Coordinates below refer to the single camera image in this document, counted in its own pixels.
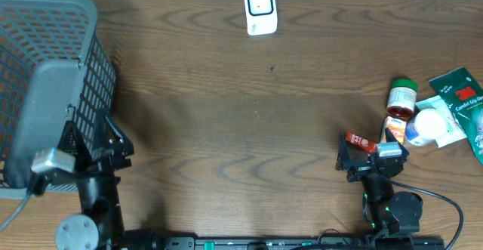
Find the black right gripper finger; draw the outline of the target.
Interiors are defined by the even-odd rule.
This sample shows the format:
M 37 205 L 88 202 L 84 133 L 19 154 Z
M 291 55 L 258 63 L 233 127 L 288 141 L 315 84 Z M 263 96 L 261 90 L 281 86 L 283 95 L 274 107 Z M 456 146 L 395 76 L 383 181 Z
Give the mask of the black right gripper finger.
M 402 154 L 400 155 L 400 157 L 407 158 L 409 156 L 408 150 L 396 139 L 396 137 L 390 131 L 389 128 L 384 129 L 384 134 L 385 134 L 385 137 L 386 137 L 386 142 L 397 142 L 397 143 L 399 143 L 399 146 L 402 149 Z
M 348 143 L 345 139 L 345 134 L 340 134 L 338 144 L 338 154 L 335 169 L 337 171 L 347 171 L 350 168 L 365 168 L 370 165 L 368 154 L 365 159 L 354 160 L 349 152 Z

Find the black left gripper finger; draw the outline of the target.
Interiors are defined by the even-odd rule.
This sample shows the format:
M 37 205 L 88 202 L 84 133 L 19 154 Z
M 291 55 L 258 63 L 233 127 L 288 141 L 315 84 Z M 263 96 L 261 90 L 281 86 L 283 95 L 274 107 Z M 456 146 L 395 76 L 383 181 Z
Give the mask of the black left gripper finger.
M 74 122 L 66 122 L 57 149 L 75 157 L 76 163 L 91 163 L 91 154 Z
M 96 111 L 92 144 L 93 159 L 107 156 L 125 157 L 134 154 L 134 145 L 106 109 Z

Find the orange Kleenex tissue pack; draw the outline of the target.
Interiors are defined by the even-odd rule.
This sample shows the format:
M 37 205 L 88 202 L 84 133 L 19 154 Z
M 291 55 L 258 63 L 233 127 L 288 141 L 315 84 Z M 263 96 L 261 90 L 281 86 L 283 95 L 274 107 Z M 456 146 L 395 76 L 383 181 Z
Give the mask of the orange Kleenex tissue pack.
M 391 116 L 387 116 L 384 119 L 382 132 L 380 136 L 380 142 L 381 143 L 386 142 L 386 129 L 388 128 L 391 131 L 392 135 L 396 138 L 396 140 L 399 143 L 403 144 L 405 139 L 406 126 L 407 126 L 406 121 L 402 119 L 394 118 Z

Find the red box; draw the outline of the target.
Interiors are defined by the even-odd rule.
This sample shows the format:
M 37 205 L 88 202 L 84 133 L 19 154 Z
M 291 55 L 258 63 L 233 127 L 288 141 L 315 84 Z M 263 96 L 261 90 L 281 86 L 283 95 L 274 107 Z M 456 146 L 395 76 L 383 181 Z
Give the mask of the red box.
M 367 153 L 375 153 L 377 151 L 377 142 L 368 140 L 367 138 L 353 134 L 352 132 L 346 132 L 345 140 L 353 145 L 356 145 Z

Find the white cotton swab tub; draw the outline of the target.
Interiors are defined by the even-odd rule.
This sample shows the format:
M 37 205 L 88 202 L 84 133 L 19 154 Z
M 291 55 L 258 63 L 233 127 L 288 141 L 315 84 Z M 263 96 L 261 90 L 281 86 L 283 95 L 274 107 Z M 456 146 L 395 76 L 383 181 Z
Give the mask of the white cotton swab tub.
M 405 142 L 412 146 L 423 147 L 442 137 L 447 132 L 447 124 L 435 109 L 419 111 L 405 128 Z

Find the green lid jar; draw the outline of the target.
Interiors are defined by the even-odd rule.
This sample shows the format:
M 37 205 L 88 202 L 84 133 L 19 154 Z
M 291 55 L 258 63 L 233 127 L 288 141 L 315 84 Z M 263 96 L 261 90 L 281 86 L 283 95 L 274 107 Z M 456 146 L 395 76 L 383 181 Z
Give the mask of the green lid jar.
M 394 117 L 407 118 L 413 115 L 418 85 L 411 79 L 396 79 L 392 82 L 386 111 Z

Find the green 3M gloves package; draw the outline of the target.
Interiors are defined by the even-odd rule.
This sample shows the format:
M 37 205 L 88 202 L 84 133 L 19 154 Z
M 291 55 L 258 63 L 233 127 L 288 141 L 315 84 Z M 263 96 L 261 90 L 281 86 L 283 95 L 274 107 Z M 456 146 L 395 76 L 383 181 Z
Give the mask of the green 3M gloves package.
M 482 87 L 465 67 L 430 79 L 429 84 L 446 103 L 482 163 Z

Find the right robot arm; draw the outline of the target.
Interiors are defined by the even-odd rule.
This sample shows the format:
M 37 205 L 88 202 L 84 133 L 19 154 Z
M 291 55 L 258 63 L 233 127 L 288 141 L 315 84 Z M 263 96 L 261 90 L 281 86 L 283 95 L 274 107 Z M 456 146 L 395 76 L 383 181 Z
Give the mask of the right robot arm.
M 370 249 L 415 249 L 423 200 L 416 193 L 394 191 L 393 178 L 404 170 L 409 152 L 390 130 L 386 130 L 386 139 L 365 160 L 354 160 L 351 142 L 341 134 L 336 169 L 346 172 L 348 182 L 362 183 L 363 212 L 374 228 L 364 237 L 365 245 Z

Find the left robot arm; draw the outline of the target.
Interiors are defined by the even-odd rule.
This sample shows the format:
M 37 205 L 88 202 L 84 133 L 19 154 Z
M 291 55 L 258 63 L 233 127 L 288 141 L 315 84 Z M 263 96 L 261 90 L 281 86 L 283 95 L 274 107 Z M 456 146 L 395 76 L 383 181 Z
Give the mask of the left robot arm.
M 126 230 L 122 218 L 116 172 L 131 167 L 134 145 L 100 109 L 94 139 L 88 147 L 72 121 L 55 148 L 36 153 L 28 191 L 41 196 L 50 185 L 75 184 L 81 213 L 60 223 L 55 233 L 59 249 L 162 249 L 165 244 L 151 229 Z

